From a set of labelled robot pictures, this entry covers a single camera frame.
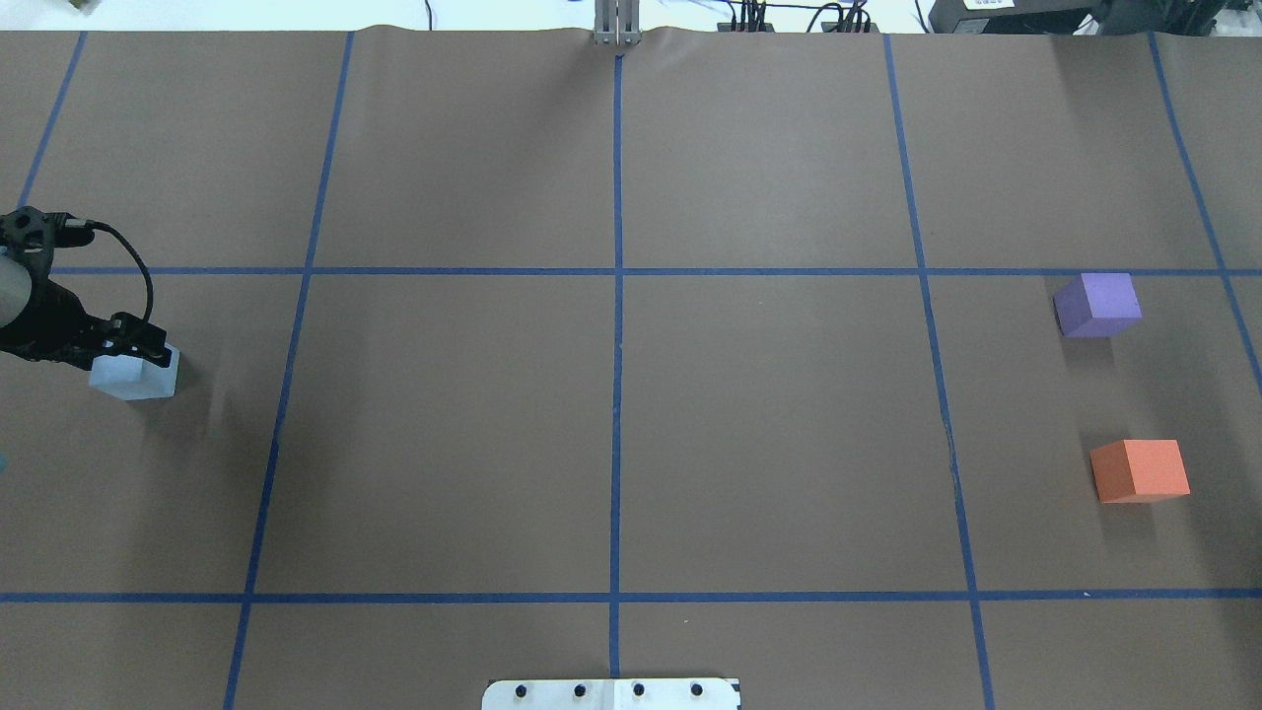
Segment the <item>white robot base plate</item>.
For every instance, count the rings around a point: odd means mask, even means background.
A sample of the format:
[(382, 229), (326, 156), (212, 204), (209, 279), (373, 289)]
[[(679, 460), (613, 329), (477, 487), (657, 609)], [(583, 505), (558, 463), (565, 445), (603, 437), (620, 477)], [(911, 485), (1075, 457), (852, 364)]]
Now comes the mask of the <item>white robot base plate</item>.
[(737, 678), (505, 678), (486, 687), (482, 709), (740, 709)]

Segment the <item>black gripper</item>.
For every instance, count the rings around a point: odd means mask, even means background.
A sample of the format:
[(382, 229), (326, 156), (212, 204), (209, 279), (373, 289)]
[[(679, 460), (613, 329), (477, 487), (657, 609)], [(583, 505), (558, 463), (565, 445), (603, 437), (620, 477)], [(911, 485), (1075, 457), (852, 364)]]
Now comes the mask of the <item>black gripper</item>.
[(117, 311), (109, 318), (109, 340), (98, 332), (102, 319), (83, 310), (80, 298), (57, 282), (45, 282), (16, 319), (1, 328), (1, 351), (27, 361), (50, 361), (74, 368), (121, 367), (122, 359), (170, 367), (167, 330), (146, 319)]

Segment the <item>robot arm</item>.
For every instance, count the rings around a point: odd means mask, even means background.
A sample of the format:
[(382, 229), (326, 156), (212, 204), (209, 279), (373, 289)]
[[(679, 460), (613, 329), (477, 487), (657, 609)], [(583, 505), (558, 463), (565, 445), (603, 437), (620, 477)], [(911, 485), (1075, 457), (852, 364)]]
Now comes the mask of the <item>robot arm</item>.
[(165, 329), (130, 311), (96, 318), (76, 293), (13, 253), (3, 255), (1, 282), (5, 354), (74, 370), (92, 370), (100, 358), (139, 359), (158, 368), (175, 364)]

